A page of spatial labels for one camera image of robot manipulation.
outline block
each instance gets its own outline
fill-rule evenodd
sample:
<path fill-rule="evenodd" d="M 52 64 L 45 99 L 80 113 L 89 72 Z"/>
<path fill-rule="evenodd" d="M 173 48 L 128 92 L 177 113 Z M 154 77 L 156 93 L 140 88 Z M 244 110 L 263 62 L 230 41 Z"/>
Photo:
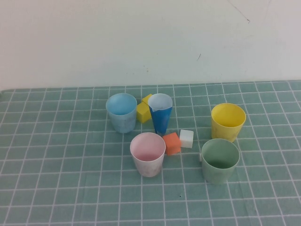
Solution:
<path fill-rule="evenodd" d="M 138 104 L 137 106 L 137 119 L 139 120 L 139 122 L 141 123 L 145 123 L 146 121 L 148 121 L 149 119 L 151 119 L 151 112 L 150 112 L 150 108 L 149 106 L 144 103 L 141 102 L 140 104 Z"/>
<path fill-rule="evenodd" d="M 172 155 L 181 151 L 181 141 L 176 133 L 163 136 L 166 144 L 166 154 Z"/>
<path fill-rule="evenodd" d="M 144 102 L 144 103 L 146 103 L 147 105 L 149 105 L 148 104 L 148 101 L 149 101 L 149 98 L 152 96 L 152 94 L 149 94 L 149 95 L 147 95 L 145 98 L 142 98 L 142 102 Z"/>
<path fill-rule="evenodd" d="M 193 131 L 182 129 L 180 132 L 181 147 L 192 148 Z"/>

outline yellow cube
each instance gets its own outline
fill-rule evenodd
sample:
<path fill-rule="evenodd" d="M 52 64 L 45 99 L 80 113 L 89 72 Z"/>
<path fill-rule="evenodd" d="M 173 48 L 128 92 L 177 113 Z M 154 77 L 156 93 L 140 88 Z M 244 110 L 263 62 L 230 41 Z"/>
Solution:
<path fill-rule="evenodd" d="M 147 120 L 151 119 L 151 112 L 150 112 L 150 108 L 149 106 L 144 103 L 141 102 L 140 104 L 138 104 L 137 106 L 137 119 L 139 120 L 139 122 L 141 123 L 145 123 Z"/>
<path fill-rule="evenodd" d="M 144 102 L 144 103 L 146 103 L 147 105 L 149 105 L 149 104 L 148 104 L 148 101 L 149 101 L 149 98 L 150 98 L 151 96 L 152 96 L 152 94 L 147 95 L 145 98 L 142 99 L 142 102 Z"/>

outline blue cup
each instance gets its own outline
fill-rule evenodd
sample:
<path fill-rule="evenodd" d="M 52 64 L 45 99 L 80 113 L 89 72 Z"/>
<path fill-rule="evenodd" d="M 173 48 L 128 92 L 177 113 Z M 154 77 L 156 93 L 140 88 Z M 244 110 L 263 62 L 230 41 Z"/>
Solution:
<path fill-rule="evenodd" d="M 152 122 L 155 132 L 164 135 L 168 126 L 171 110 L 173 109 L 173 100 L 169 95 L 157 93 L 148 100 Z"/>
<path fill-rule="evenodd" d="M 128 133 L 134 129 L 137 113 L 135 97 L 127 93 L 118 93 L 108 99 L 105 107 L 118 133 Z"/>

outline mark on wall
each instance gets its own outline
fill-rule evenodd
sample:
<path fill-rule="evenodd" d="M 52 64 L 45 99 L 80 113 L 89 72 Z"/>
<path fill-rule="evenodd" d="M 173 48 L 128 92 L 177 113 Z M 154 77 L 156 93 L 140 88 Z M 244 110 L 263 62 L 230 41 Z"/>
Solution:
<path fill-rule="evenodd" d="M 201 55 L 202 55 L 202 54 L 200 53 L 199 56 L 198 56 L 198 59 L 201 57 Z M 197 59 L 197 61 L 198 61 L 198 59 Z"/>
<path fill-rule="evenodd" d="M 227 2 L 232 6 L 234 7 L 247 21 L 248 21 L 248 24 L 250 23 L 250 20 L 236 7 L 232 4 L 232 2 L 230 2 L 229 0 L 227 0 Z"/>
<path fill-rule="evenodd" d="M 267 18 L 268 12 L 269 12 L 269 5 L 271 4 L 272 0 L 269 0 L 267 10 L 265 11 L 264 20 Z"/>

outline plastic cup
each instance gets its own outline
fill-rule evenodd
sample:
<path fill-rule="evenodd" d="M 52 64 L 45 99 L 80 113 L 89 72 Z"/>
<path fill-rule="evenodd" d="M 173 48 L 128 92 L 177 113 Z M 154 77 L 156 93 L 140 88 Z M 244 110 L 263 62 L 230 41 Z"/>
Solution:
<path fill-rule="evenodd" d="M 233 174 L 240 155 L 238 148 L 225 139 L 212 139 L 202 147 L 202 171 L 206 181 L 218 185 Z"/>
<path fill-rule="evenodd" d="M 246 113 L 234 104 L 220 104 L 211 111 L 211 136 L 233 142 L 246 121 Z"/>
<path fill-rule="evenodd" d="M 162 169 L 165 142 L 155 133 L 141 133 L 134 137 L 130 151 L 139 173 L 144 177 L 154 177 Z"/>
<path fill-rule="evenodd" d="M 130 94 L 118 93 L 111 96 L 106 109 L 114 129 L 118 133 L 128 133 L 136 125 L 137 100 Z"/>
<path fill-rule="evenodd" d="M 155 132 L 164 135 L 173 109 L 173 100 L 169 95 L 157 93 L 149 98 L 148 105 Z"/>

